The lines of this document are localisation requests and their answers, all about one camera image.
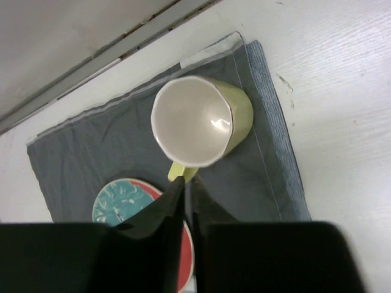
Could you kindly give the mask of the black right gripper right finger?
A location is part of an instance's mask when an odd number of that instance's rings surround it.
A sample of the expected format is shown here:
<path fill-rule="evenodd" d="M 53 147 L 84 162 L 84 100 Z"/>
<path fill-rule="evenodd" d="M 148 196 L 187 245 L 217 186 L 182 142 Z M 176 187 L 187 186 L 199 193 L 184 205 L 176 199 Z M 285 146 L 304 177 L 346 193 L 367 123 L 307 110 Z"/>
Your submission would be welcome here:
<path fill-rule="evenodd" d="M 365 292 L 341 231 L 327 222 L 240 222 L 191 180 L 198 292 Z"/>

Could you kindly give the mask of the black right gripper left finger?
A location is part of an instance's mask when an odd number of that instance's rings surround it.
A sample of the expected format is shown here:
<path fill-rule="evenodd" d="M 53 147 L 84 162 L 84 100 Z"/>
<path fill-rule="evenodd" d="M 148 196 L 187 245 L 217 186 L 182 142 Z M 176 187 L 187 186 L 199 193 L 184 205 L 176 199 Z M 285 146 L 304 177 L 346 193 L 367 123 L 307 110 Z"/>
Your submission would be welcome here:
<path fill-rule="evenodd" d="M 1 225 L 2 292 L 176 292 L 185 181 L 117 226 Z"/>

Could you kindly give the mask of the red and teal round plate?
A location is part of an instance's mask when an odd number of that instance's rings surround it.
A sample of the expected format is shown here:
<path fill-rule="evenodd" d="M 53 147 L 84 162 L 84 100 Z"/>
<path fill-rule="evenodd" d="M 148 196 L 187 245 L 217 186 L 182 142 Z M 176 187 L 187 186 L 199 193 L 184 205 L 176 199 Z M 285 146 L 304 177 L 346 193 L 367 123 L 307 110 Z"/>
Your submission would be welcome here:
<path fill-rule="evenodd" d="M 107 183 L 92 206 L 92 221 L 116 226 L 134 216 L 161 196 L 155 186 L 136 178 L 120 178 Z M 187 223 L 183 224 L 178 292 L 195 292 L 194 246 Z"/>

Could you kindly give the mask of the grey striped cloth placemat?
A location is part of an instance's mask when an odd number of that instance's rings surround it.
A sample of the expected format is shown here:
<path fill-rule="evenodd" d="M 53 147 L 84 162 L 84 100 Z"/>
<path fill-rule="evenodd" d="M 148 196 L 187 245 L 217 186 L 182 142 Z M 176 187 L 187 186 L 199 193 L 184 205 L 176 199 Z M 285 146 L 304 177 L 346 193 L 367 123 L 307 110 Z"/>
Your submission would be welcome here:
<path fill-rule="evenodd" d="M 137 178 L 165 190 L 170 160 L 153 138 L 150 114 L 169 80 L 198 75 L 245 91 L 254 109 L 249 135 L 226 157 L 199 170 L 207 191 L 244 222 L 308 221 L 287 124 L 260 42 L 233 32 L 144 84 L 85 110 L 27 145 L 32 169 L 55 222 L 92 219 L 107 183 Z"/>

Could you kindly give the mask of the yellow-green mug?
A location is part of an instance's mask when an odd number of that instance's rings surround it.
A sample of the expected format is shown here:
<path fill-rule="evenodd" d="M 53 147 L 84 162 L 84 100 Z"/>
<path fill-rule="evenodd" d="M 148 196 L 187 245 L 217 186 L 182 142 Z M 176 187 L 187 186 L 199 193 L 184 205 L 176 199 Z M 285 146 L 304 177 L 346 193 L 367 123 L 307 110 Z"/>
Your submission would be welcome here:
<path fill-rule="evenodd" d="M 189 182 L 237 147 L 250 133 L 254 109 L 248 95 L 226 82 L 185 76 L 167 82 L 156 94 L 152 133 L 171 160 L 167 178 Z"/>

